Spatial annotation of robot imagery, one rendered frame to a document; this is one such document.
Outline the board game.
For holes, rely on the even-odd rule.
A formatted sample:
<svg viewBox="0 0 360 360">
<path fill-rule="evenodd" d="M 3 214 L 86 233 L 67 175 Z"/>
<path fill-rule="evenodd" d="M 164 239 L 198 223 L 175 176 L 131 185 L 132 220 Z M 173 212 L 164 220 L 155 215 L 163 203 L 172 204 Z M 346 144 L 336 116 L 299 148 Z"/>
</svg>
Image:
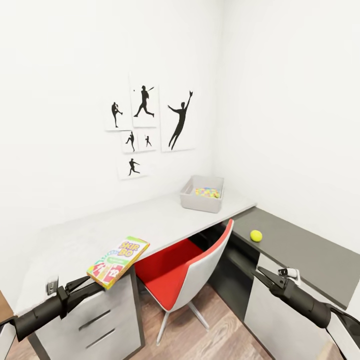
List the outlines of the board game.
<svg viewBox="0 0 360 360">
<path fill-rule="evenodd" d="M 219 191 L 210 187 L 205 190 Z M 86 271 L 87 276 L 109 290 L 150 245 L 151 243 L 139 237 L 129 235 L 91 266 Z"/>
</svg>

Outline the jigsaw puzzle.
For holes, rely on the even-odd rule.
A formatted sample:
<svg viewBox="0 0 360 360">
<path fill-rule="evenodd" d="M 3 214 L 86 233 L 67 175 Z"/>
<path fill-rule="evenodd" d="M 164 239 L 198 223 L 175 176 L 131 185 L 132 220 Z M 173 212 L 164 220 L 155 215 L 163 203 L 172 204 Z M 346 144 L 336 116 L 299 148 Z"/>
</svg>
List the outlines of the jigsaw puzzle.
<svg viewBox="0 0 360 360">
<path fill-rule="evenodd" d="M 208 188 L 208 187 L 205 187 L 205 188 Z M 219 191 L 215 191 L 215 190 L 205 190 L 204 189 L 198 189 L 196 188 L 195 191 L 196 191 L 196 196 L 201 196 L 201 197 L 208 197 L 208 198 L 219 198 Z"/>
</svg>

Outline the tennis ball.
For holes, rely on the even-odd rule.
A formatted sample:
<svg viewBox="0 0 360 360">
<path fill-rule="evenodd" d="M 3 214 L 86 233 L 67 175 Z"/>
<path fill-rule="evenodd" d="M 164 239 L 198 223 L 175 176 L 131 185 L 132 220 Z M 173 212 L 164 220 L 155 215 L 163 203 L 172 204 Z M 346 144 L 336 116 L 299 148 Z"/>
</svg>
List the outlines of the tennis ball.
<svg viewBox="0 0 360 360">
<path fill-rule="evenodd" d="M 252 238 L 253 241 L 255 242 L 260 242 L 262 240 L 262 233 L 258 230 L 253 230 L 250 233 L 250 237 Z"/>
</svg>

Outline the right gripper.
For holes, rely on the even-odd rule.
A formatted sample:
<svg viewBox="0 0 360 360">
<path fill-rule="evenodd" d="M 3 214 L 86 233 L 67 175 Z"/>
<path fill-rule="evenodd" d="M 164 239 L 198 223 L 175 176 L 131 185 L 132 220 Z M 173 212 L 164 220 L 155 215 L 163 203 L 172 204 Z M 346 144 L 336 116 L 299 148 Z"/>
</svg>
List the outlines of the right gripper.
<svg viewBox="0 0 360 360">
<path fill-rule="evenodd" d="M 298 311 L 303 316 L 309 316 L 314 307 L 314 298 L 312 295 L 301 289 L 290 278 L 281 277 L 266 268 L 258 266 L 257 269 L 250 269 L 275 297 L 280 298 L 287 305 Z"/>
</svg>

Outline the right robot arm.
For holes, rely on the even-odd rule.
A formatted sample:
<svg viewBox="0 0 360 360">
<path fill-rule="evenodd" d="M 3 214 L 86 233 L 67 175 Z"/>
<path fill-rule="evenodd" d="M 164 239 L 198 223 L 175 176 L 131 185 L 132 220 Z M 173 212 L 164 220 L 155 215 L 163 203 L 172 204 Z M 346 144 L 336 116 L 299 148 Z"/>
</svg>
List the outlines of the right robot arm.
<svg viewBox="0 0 360 360">
<path fill-rule="evenodd" d="M 298 311 L 308 320 L 331 335 L 339 348 L 343 360 L 360 360 L 360 321 L 326 302 L 320 302 L 300 288 L 301 278 L 298 269 L 284 268 L 278 275 L 258 266 L 250 269 L 275 297 Z"/>
</svg>

